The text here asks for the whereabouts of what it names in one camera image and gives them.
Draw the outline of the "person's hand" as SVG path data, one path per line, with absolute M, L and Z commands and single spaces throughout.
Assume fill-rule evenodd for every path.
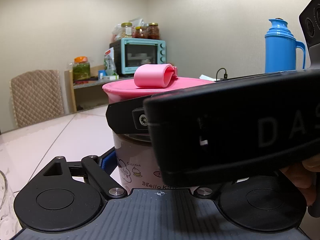
M 319 154 L 299 164 L 281 169 L 281 172 L 299 189 L 306 199 L 307 206 L 316 200 L 314 186 L 316 173 L 319 172 Z

